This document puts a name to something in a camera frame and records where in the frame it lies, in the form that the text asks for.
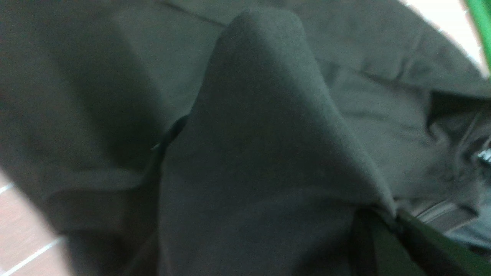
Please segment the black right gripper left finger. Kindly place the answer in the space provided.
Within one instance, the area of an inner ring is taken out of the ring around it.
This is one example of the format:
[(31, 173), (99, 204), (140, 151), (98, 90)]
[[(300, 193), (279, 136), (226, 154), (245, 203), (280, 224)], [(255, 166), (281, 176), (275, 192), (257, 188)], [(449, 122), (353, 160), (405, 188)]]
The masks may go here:
[(353, 276), (424, 276), (394, 230), (370, 209), (358, 210), (351, 226)]

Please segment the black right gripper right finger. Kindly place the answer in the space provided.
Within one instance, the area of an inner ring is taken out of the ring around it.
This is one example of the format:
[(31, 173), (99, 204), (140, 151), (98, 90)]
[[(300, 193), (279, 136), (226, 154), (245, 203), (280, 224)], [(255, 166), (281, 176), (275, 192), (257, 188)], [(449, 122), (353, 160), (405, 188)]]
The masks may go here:
[(406, 211), (396, 219), (399, 240), (428, 276), (489, 276), (490, 262), (446, 238)]

